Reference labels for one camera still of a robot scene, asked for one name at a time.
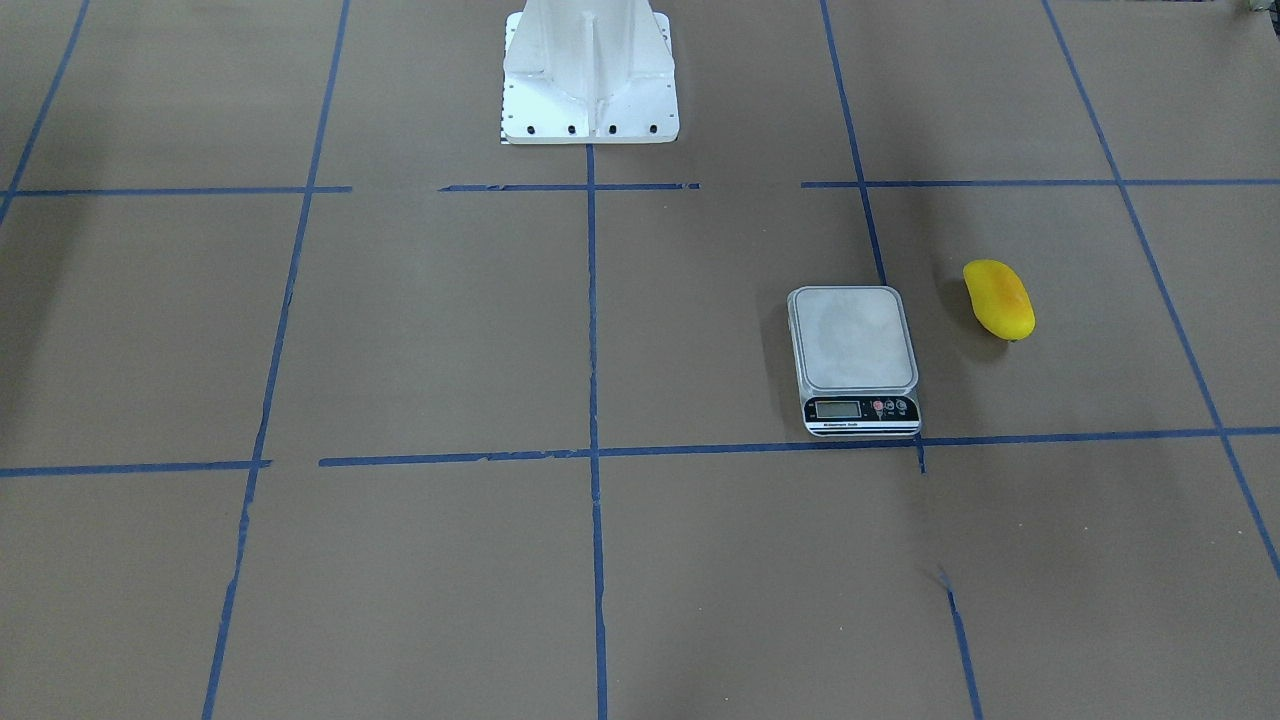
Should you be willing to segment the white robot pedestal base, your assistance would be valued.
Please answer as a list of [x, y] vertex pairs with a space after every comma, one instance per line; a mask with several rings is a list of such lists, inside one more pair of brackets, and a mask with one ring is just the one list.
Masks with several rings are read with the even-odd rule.
[[680, 131], [672, 26], [649, 1], [527, 1], [507, 15], [503, 142], [672, 143]]

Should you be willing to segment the digital kitchen scale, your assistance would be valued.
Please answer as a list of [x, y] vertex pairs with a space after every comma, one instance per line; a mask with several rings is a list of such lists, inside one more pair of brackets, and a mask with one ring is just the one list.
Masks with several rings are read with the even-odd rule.
[[919, 370], [900, 293], [804, 286], [787, 297], [800, 410], [814, 437], [920, 434]]

